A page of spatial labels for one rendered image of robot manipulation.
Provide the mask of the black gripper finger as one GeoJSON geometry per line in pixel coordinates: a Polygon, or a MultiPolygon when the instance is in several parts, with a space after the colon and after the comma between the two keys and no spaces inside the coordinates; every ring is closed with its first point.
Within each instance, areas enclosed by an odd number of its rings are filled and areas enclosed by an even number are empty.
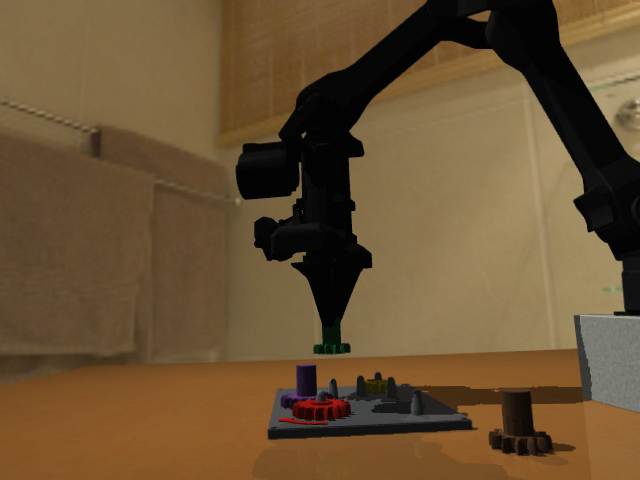
{"type": "Polygon", "coordinates": [[[291,265],[308,279],[322,326],[333,327],[350,262],[333,259],[291,265]]]}
{"type": "Polygon", "coordinates": [[[336,315],[336,317],[340,317],[340,323],[341,323],[341,320],[343,318],[343,315],[344,315],[344,312],[346,310],[346,307],[347,307],[347,304],[349,302],[349,299],[351,297],[351,294],[353,292],[353,289],[355,287],[355,284],[356,284],[356,282],[358,280],[358,277],[359,277],[359,275],[360,275],[362,270],[363,270],[363,267],[359,266],[359,265],[349,266],[347,277],[346,277],[344,288],[343,288],[343,292],[342,292],[342,296],[341,296],[341,300],[340,300],[340,304],[339,304],[339,308],[338,308],[337,315],[336,315]]]}

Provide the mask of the green gear with tall cylindrical handle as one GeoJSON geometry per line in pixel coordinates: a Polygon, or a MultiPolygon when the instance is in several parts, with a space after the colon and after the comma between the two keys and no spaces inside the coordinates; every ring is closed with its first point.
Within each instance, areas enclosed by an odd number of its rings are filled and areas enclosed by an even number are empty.
{"type": "Polygon", "coordinates": [[[333,327],[322,326],[322,342],[313,347],[313,354],[333,355],[351,353],[350,344],[341,343],[340,317],[335,318],[333,327]]]}

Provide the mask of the purple gear with tall hub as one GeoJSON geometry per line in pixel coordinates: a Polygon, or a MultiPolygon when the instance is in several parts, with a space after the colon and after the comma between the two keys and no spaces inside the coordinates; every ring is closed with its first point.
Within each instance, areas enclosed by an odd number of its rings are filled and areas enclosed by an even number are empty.
{"type": "Polygon", "coordinates": [[[280,406],[283,408],[293,408],[294,403],[314,400],[317,397],[316,365],[304,364],[296,366],[296,386],[297,392],[283,394],[280,399],[280,406]]]}

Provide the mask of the red gear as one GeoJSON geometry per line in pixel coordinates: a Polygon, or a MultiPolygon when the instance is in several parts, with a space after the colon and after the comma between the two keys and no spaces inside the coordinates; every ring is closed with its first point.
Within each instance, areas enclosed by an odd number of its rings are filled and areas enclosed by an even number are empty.
{"type": "Polygon", "coordinates": [[[296,418],[304,418],[304,420],[314,419],[315,421],[320,419],[340,419],[340,417],[347,417],[351,414],[351,406],[349,401],[327,399],[324,402],[306,399],[306,401],[298,401],[293,404],[292,416],[296,418]]]}

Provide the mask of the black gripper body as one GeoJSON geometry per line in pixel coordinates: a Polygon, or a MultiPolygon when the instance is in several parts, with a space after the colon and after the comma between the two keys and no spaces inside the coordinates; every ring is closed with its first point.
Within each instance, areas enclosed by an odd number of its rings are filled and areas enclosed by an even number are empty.
{"type": "Polygon", "coordinates": [[[303,223],[279,226],[271,235],[271,255],[306,252],[303,262],[344,259],[349,266],[372,268],[372,254],[357,244],[352,233],[351,211],[356,211],[350,190],[335,185],[305,189],[296,207],[303,212],[303,223]]]}

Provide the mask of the dark brown gear with tall hub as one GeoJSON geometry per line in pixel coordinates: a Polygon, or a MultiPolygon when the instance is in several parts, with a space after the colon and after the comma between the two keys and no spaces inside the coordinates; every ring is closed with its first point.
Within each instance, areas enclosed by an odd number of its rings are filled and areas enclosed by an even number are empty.
{"type": "Polygon", "coordinates": [[[503,428],[488,435],[489,445],[503,453],[518,456],[537,453],[549,454],[552,438],[545,431],[535,431],[532,419],[531,390],[527,388],[500,389],[503,428]]]}

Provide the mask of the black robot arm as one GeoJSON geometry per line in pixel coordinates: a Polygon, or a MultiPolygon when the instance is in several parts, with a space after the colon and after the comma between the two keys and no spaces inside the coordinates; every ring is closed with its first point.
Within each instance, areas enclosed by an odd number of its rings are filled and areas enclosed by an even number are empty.
{"type": "Polygon", "coordinates": [[[350,190],[349,158],[364,156],[349,130],[368,103],[441,41],[493,49],[520,71],[582,179],[573,199],[587,223],[623,261],[624,310],[640,317],[640,162],[620,144],[563,50],[552,0],[427,0],[348,68],[304,88],[282,141],[244,143],[236,165],[243,199],[290,196],[335,185],[350,190]],[[491,10],[488,22],[467,17],[491,10]],[[306,132],[304,138],[302,134],[306,132]]]}

